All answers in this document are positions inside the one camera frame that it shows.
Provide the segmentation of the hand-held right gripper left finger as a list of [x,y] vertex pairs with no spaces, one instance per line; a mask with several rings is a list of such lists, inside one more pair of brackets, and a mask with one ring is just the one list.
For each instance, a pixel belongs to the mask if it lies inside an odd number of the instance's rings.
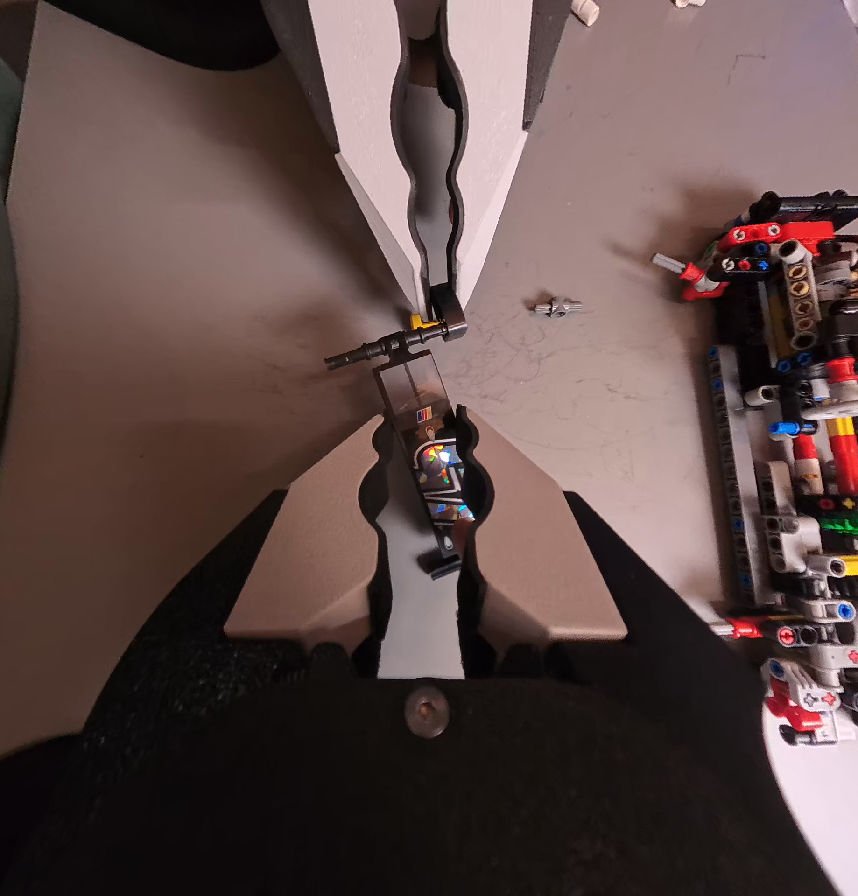
[[374,416],[291,484],[225,623],[228,638],[379,654],[392,602],[378,523],[392,435]]

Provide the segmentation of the person's left hand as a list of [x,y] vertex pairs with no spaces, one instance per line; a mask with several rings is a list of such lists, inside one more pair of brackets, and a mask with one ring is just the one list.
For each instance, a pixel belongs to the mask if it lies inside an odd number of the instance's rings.
[[425,88],[438,88],[439,65],[442,58],[438,34],[424,39],[408,39],[409,72],[411,84]]

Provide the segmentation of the black holographic curved lego panel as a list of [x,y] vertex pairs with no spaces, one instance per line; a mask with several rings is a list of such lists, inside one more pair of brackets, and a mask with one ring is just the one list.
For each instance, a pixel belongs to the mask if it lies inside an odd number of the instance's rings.
[[463,496],[465,466],[457,449],[455,411],[427,344],[444,329],[400,330],[324,359],[331,370],[384,357],[373,368],[387,419],[399,439],[437,546],[419,558],[433,580],[458,571],[454,527],[473,521]]

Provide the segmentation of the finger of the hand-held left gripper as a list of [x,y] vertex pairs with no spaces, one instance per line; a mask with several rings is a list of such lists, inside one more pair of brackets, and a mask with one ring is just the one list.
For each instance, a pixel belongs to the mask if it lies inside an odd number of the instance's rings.
[[402,292],[426,315],[424,252],[408,217],[412,180],[392,130],[404,62],[398,10],[392,1],[311,1],[309,8],[336,161]]
[[453,80],[454,154],[446,174],[449,281],[471,297],[527,139],[523,128],[531,1],[442,2],[444,68]]

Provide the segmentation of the small black lego liftarm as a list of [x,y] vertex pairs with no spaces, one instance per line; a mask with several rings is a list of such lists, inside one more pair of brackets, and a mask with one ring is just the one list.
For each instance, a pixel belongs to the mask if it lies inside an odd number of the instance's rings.
[[430,286],[429,298],[435,318],[444,329],[443,340],[452,342],[465,336],[468,323],[452,285],[443,283]]

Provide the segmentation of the lego car chassis assembly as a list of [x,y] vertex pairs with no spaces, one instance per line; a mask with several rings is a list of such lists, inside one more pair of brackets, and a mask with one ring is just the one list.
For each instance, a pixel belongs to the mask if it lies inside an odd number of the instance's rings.
[[791,746],[858,733],[858,195],[764,193],[695,262],[737,584],[715,631],[752,640]]

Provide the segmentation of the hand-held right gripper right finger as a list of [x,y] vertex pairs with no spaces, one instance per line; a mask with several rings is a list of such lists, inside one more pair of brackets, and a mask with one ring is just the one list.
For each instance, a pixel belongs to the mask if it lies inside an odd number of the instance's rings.
[[461,653],[624,641],[626,623],[557,482],[464,406],[456,435],[473,516],[457,581]]

